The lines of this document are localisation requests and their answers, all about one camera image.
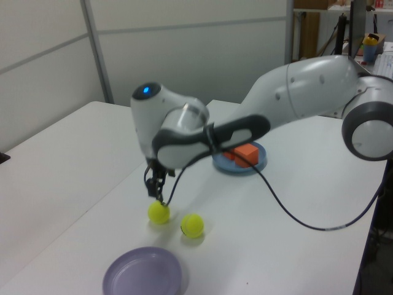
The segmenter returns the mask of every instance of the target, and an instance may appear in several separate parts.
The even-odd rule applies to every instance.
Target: blue plate
[[[259,150],[259,159],[258,159],[259,161],[258,161],[258,164],[255,165],[255,167],[259,171],[262,171],[268,163],[266,150],[259,143],[252,142],[251,144],[253,146],[257,147]],[[252,167],[243,168],[243,167],[238,166],[235,163],[235,161],[228,159],[223,154],[213,155],[212,158],[213,158],[213,165],[216,168],[218,168],[219,170],[223,170],[226,172],[232,172],[232,173],[245,173],[245,172],[254,171],[254,169],[252,169]]]

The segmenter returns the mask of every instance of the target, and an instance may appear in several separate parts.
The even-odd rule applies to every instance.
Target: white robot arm
[[[175,168],[343,106],[342,134],[348,149],[365,160],[391,158],[393,83],[361,74],[348,57],[312,58],[266,73],[230,120],[217,126],[206,125],[209,112],[198,99],[157,83],[144,84],[135,90],[131,110],[141,149],[153,170],[149,195],[157,197],[165,175]]]

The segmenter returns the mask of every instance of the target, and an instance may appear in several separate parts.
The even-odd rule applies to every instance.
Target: floor
[[[390,180],[377,204],[353,295],[393,295],[393,179]]]

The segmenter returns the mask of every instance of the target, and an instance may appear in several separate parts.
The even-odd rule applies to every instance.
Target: monitor
[[[366,0],[352,0],[349,12],[348,55],[355,58],[363,43],[366,27]]]

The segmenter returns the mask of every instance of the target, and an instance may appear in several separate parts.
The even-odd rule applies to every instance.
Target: purple plate
[[[175,295],[182,270],[169,251],[157,247],[134,249],[117,258],[105,273],[104,295]]]

